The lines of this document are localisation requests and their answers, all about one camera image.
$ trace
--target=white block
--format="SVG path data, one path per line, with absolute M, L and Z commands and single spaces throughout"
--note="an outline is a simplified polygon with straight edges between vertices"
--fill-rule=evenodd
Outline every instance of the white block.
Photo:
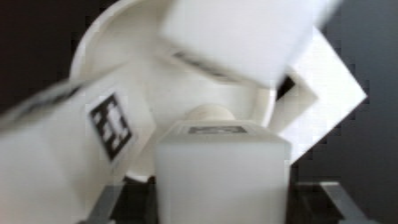
M 251 122 L 186 121 L 155 153 L 163 224 L 283 224 L 290 144 Z
M 168 54 L 218 80 L 276 87 L 331 2 L 177 0 L 163 27 Z

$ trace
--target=white plastic part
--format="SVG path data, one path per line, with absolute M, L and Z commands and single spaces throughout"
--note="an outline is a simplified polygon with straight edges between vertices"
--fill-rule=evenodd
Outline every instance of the white plastic part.
M 171 57 L 218 80 L 250 80 L 278 88 L 331 2 L 338 1 L 177 0 L 163 26 Z
M 294 163 L 367 98 L 317 29 L 312 44 L 290 70 L 298 86 L 276 103 L 269 129 L 294 145 Z
M 285 223 L 290 144 L 253 122 L 180 122 L 155 161 L 163 224 Z
M 159 127 L 154 140 L 202 105 L 225 106 L 239 120 L 264 121 L 273 116 L 276 104 L 274 90 L 260 90 L 251 84 L 214 82 L 198 71 L 182 69 L 159 57 L 159 29 L 170 2 L 122 0 L 113 5 L 86 33 L 79 46 L 84 53 L 75 55 L 70 77 L 72 80 L 95 77 L 123 63 L 131 64 L 132 76 L 143 75 Z M 154 142 L 132 164 L 129 175 L 141 181 L 155 175 Z
M 35 97 L 36 102 L 12 111 L 22 117 L 8 119 L 12 116 L 6 116 L 3 124 L 8 127 L 0 133 L 0 223 L 79 223 L 90 217 L 106 185 L 123 180 L 155 131 L 139 76 L 131 74 L 132 68 L 120 67 L 106 76 L 100 75 L 99 80 L 84 82 L 65 102 L 43 109 L 36 107 L 33 113 L 26 112 L 40 101 L 59 95 L 59 89 L 67 89 L 56 87 Z M 91 110 L 111 94 L 116 94 L 134 133 L 113 162 L 91 121 Z
M 187 120 L 235 120 L 235 116 L 228 108 L 221 105 L 203 105 L 191 111 Z
M 154 52 L 170 2 L 147 0 L 136 5 L 136 0 L 122 0 L 113 5 L 81 42 L 72 79 L 95 76 L 123 62 L 132 64 L 132 75 L 145 75 L 148 103 L 159 125 L 154 140 L 164 135 L 173 123 L 187 118 L 193 109 L 205 104 L 218 104 L 232 110 L 239 120 L 253 120 L 264 127 L 269 127 L 271 122 L 271 131 L 294 143 L 294 163 L 367 97 L 331 45 L 315 30 L 306 53 L 290 63 L 298 86 L 276 101 L 276 89 L 214 82 L 200 75 L 203 72 L 182 66 L 177 68 L 170 61 L 161 60 Z M 319 24 L 340 0 L 326 2 L 330 5 Z M 155 175 L 154 142 L 129 171 L 129 175 L 143 181 Z

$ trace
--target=dark background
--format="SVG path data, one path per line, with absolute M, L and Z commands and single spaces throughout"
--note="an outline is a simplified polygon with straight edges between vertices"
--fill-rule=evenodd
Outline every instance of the dark background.
M 68 78 L 79 40 L 113 2 L 0 1 L 0 112 Z M 324 32 L 370 98 L 294 165 L 294 176 L 338 180 L 370 218 L 397 224 L 398 1 L 347 0 Z

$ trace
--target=gray surface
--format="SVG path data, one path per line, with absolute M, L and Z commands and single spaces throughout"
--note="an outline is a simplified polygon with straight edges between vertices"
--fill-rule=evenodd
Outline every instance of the gray surface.
M 299 179 L 338 180 L 369 217 L 397 224 L 398 1 L 347 0 L 328 38 L 356 70 L 370 104 L 301 159 Z
M 88 224 L 115 224 L 109 221 L 111 213 L 116 207 L 120 199 L 123 185 L 109 185 L 104 189 L 102 196 L 99 198 L 97 206 L 93 208 Z

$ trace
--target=qr-like tag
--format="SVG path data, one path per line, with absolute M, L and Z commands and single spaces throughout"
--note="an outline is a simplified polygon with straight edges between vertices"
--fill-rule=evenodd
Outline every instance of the qr-like tag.
M 248 133 L 241 126 L 211 126 L 211 127 L 191 127 L 191 134 L 244 134 Z
M 91 121 L 100 135 L 111 161 L 115 161 L 129 140 L 134 137 L 116 94 L 91 110 Z

